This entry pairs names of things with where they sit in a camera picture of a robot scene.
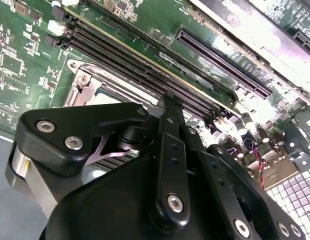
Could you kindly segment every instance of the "black plastic bracket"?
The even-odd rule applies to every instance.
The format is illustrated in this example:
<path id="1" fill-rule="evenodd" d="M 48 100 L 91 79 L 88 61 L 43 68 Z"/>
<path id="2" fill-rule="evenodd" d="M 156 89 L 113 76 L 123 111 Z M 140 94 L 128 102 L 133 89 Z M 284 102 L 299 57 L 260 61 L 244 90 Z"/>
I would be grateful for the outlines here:
<path id="1" fill-rule="evenodd" d="M 157 106 L 164 114 L 159 119 L 149 215 L 162 232 L 174 233 L 190 220 L 185 145 L 180 140 L 177 115 L 182 110 L 170 95 L 164 95 Z"/>
<path id="2" fill-rule="evenodd" d="M 137 103 L 119 103 L 79 107 L 32 110 L 19 118 L 15 142 L 20 151 L 64 175 L 75 175 L 94 152 L 93 139 L 130 126 L 143 125 L 149 113 Z M 53 132 L 37 128 L 41 120 L 54 124 Z M 67 148 L 67 137 L 83 142 L 79 150 Z"/>
<path id="3" fill-rule="evenodd" d="M 233 191 L 237 200 L 245 200 L 246 218 L 254 225 L 262 239 L 287 239 L 281 231 L 281 225 L 286 226 L 289 239 L 298 239 L 291 225 L 300 233 L 302 229 L 277 205 L 259 184 L 242 168 L 234 158 L 219 145 L 213 144 L 207 152 L 216 156 L 221 167 L 231 178 Z"/>

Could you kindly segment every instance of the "capacitor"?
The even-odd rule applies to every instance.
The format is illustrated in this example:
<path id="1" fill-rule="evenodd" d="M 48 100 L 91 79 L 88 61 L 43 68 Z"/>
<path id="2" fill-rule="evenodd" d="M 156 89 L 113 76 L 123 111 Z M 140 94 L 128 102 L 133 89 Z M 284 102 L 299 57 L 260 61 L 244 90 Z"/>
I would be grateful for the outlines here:
<path id="1" fill-rule="evenodd" d="M 245 125 L 241 119 L 238 119 L 238 121 L 236 122 L 235 125 L 236 125 L 236 129 L 237 129 L 238 133 L 241 136 L 247 134 L 247 129 L 245 128 Z"/>
<path id="2" fill-rule="evenodd" d="M 247 112 L 242 114 L 242 119 L 247 129 L 252 129 L 255 127 L 251 116 Z"/>
<path id="3" fill-rule="evenodd" d="M 283 146 L 285 144 L 284 137 L 279 132 L 275 132 L 273 134 L 273 138 L 274 138 L 275 143 L 277 143 L 279 146 Z"/>
<path id="4" fill-rule="evenodd" d="M 241 147 L 240 145 L 236 144 L 236 145 L 234 146 L 234 148 L 236 149 L 236 156 L 237 156 L 238 158 L 244 157 L 244 153 L 243 153 L 242 147 Z"/>
<path id="5" fill-rule="evenodd" d="M 266 133 L 266 131 L 264 129 L 262 129 L 262 128 L 259 129 L 258 130 L 258 134 L 259 134 L 259 136 L 261 138 L 261 141 L 263 143 L 268 143 L 270 141 L 270 138 L 267 136 L 267 133 Z"/>

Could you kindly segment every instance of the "black link arm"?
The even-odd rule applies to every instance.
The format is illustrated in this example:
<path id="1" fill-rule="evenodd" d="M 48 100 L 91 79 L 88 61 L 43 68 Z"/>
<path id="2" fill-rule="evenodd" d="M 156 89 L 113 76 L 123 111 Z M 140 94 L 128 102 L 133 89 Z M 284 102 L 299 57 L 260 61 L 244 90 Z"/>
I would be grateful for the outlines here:
<path id="1" fill-rule="evenodd" d="M 9 184 L 48 218 L 41 240 L 304 240 L 301 228 L 219 145 L 205 149 L 171 94 L 33 110 L 19 120 Z M 139 157 L 82 185 L 85 164 Z"/>

